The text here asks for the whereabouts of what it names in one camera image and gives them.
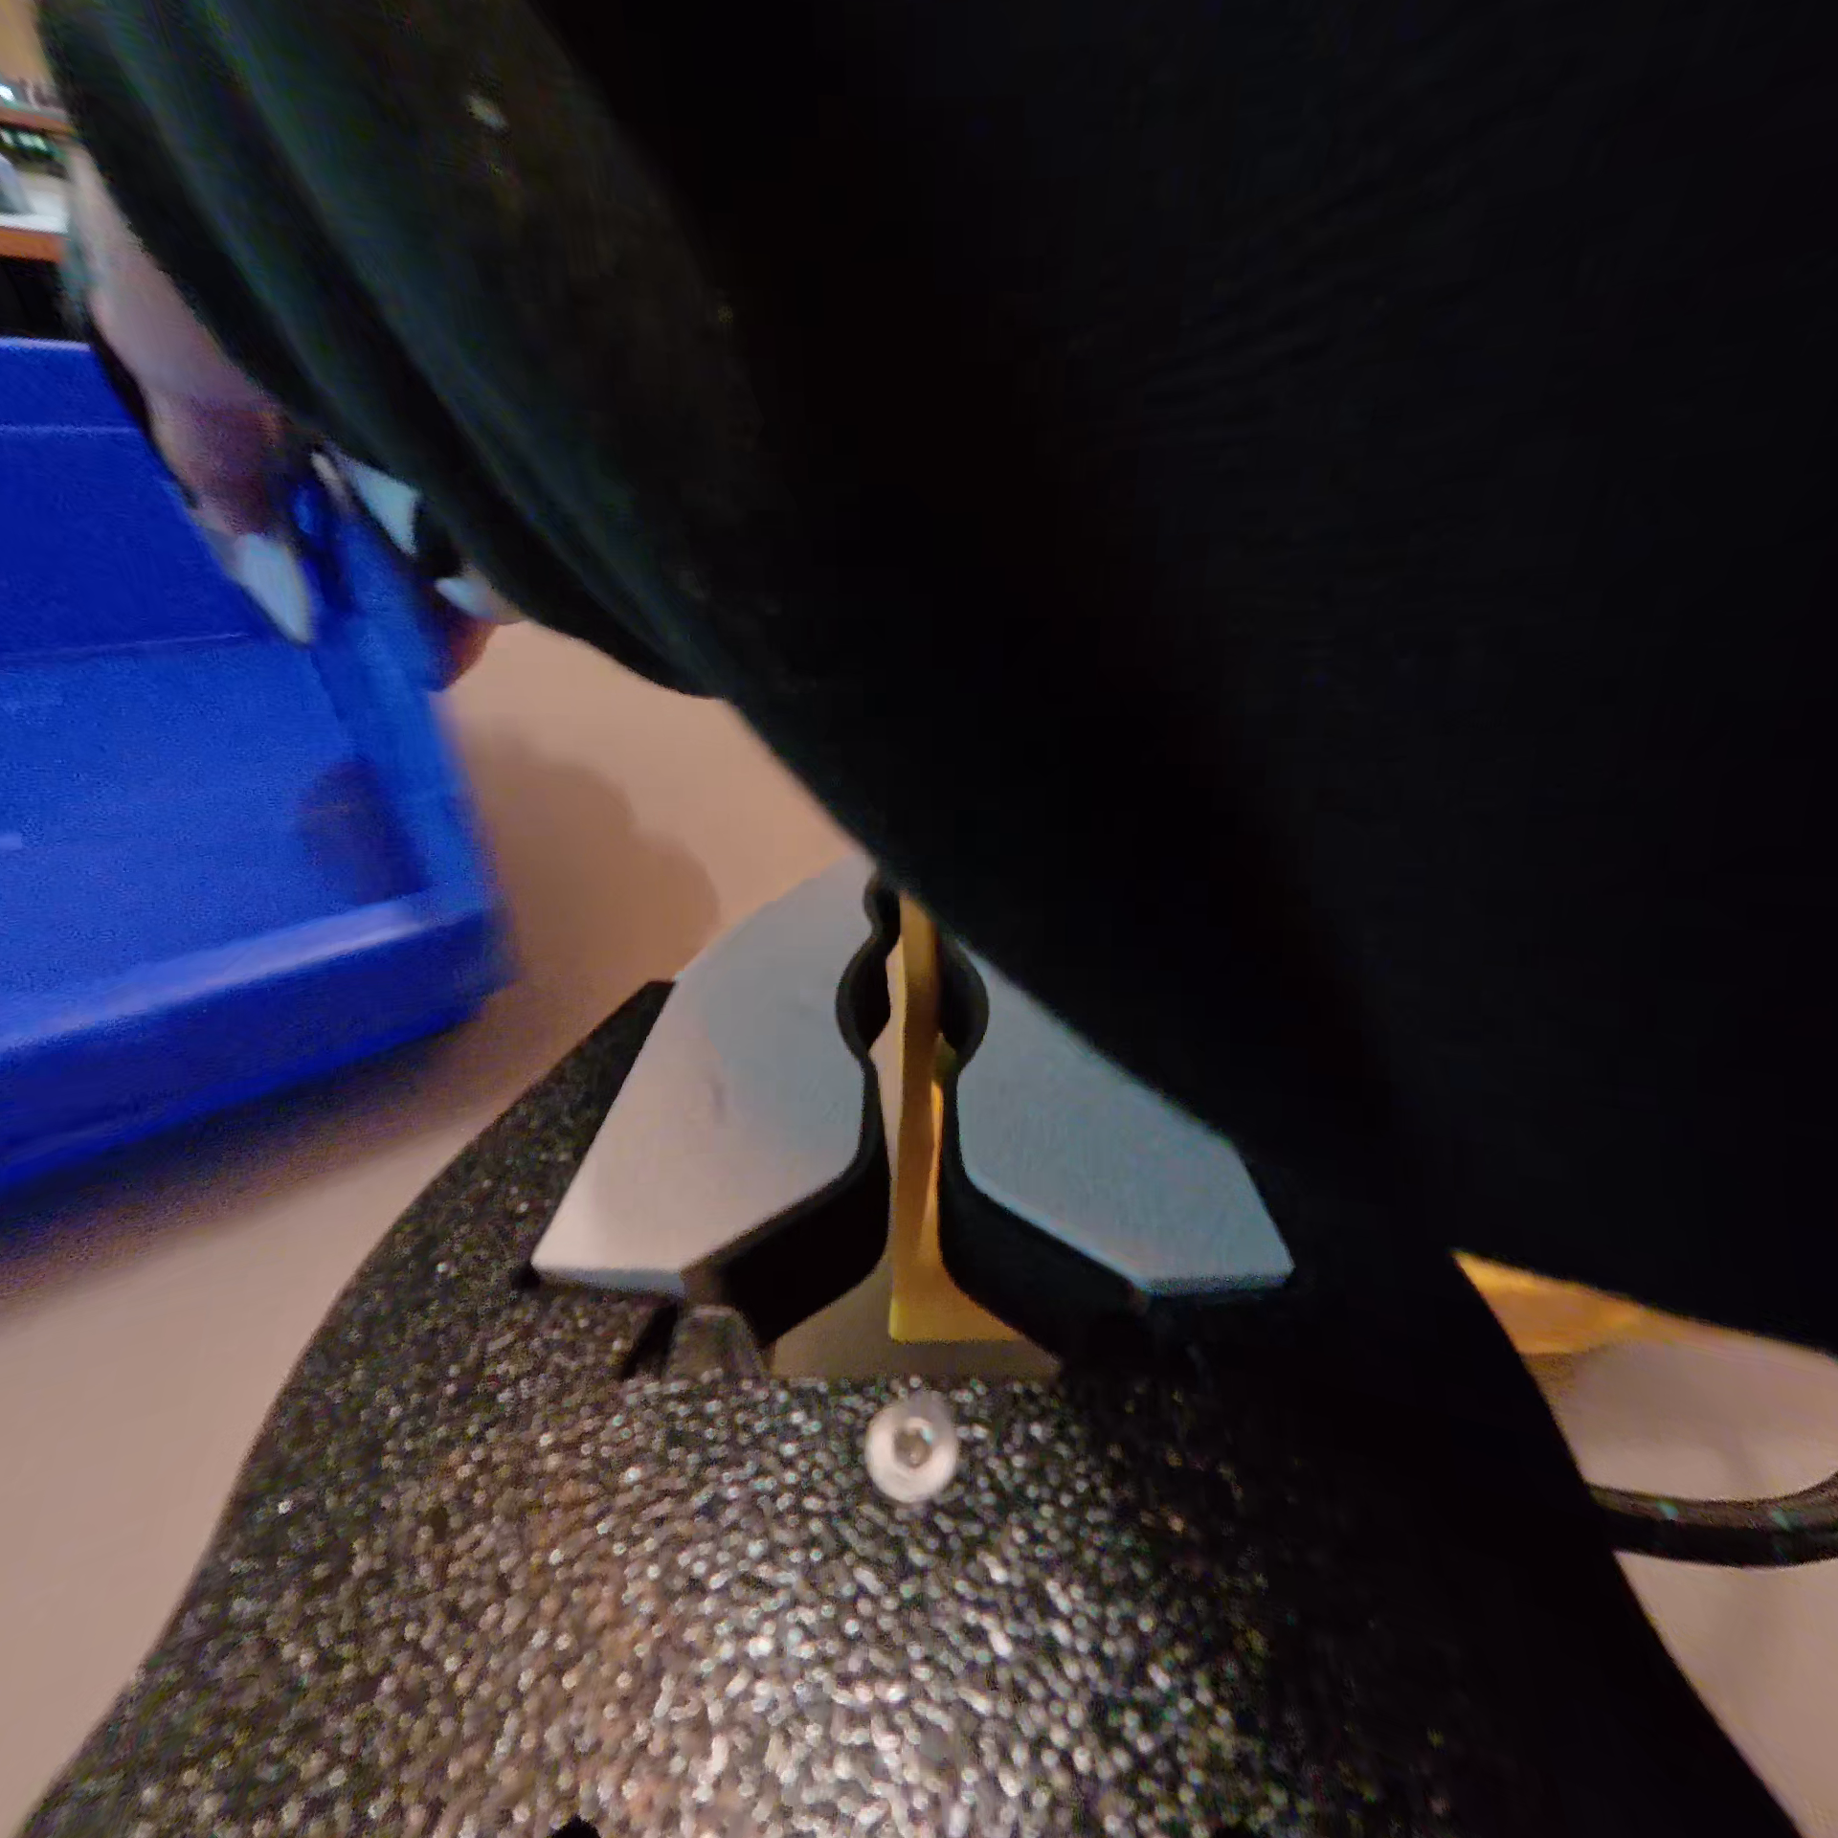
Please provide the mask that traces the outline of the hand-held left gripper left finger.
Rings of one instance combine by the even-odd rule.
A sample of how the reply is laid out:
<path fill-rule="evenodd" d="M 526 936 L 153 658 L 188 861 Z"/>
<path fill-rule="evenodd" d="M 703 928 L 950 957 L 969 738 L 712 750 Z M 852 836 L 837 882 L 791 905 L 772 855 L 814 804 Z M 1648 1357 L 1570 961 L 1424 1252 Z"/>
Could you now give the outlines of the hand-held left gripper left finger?
<path fill-rule="evenodd" d="M 674 980 L 530 1255 L 551 1282 L 783 1336 L 879 1265 L 892 1206 L 871 1056 L 894 894 L 842 855 Z"/>

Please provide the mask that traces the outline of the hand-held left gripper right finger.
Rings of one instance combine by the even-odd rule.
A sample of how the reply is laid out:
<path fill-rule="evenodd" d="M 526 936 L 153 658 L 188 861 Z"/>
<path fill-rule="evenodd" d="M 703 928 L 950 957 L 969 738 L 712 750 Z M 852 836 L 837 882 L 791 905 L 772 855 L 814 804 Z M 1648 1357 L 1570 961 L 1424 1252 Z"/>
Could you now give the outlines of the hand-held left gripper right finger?
<path fill-rule="evenodd" d="M 1252 1171 L 982 957 L 938 951 L 936 1234 L 952 1280 L 1034 1344 L 1189 1328 L 1283 1288 Z"/>

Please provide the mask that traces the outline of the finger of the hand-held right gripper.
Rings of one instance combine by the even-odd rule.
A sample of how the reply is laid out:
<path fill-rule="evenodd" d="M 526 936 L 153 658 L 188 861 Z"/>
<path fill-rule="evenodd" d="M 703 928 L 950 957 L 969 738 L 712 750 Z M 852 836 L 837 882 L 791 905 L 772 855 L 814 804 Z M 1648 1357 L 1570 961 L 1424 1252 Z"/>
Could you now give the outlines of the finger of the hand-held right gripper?
<path fill-rule="evenodd" d="M 316 641 L 318 593 L 293 530 L 235 534 L 234 581 L 289 643 Z"/>

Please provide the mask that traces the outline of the yellow plastic bin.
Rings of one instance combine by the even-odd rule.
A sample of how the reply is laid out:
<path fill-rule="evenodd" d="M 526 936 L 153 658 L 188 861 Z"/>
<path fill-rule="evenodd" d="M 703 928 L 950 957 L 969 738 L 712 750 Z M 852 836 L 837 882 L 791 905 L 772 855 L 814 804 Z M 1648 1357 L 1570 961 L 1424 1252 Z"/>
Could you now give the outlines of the yellow plastic bin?
<path fill-rule="evenodd" d="M 886 1330 L 894 1342 L 907 1345 L 1022 1345 L 1024 1334 L 976 1303 L 946 1269 L 940 1242 L 940 938 L 930 915 L 906 894 L 898 895 L 898 920 L 898 968 L 888 972 L 898 1030 L 898 1121 L 890 1129 Z M 1535 1275 L 1468 1252 L 1457 1252 L 1455 1261 L 1534 1370 L 1620 1344 L 1708 1347 L 1736 1340 L 1733 1328 L 1581 1282 Z"/>

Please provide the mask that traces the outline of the person's right hand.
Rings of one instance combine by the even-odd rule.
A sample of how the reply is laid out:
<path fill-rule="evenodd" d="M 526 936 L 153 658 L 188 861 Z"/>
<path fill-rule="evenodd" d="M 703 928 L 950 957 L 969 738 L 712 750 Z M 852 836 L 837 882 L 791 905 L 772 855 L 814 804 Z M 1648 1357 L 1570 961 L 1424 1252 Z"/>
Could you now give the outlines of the person's right hand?
<path fill-rule="evenodd" d="M 276 537 L 276 403 L 136 241 L 88 233 L 82 268 L 88 342 L 195 516 L 224 539 Z"/>

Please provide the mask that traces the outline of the blue plastic bin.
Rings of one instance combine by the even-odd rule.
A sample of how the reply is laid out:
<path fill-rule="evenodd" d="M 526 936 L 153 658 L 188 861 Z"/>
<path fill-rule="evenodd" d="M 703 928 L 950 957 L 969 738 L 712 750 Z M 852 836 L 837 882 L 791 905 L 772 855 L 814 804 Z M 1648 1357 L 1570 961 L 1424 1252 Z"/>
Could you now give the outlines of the blue plastic bin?
<path fill-rule="evenodd" d="M 308 476 L 283 635 L 77 342 L 2 350 L 2 1183 L 471 1018 L 492 863 L 391 539 Z"/>

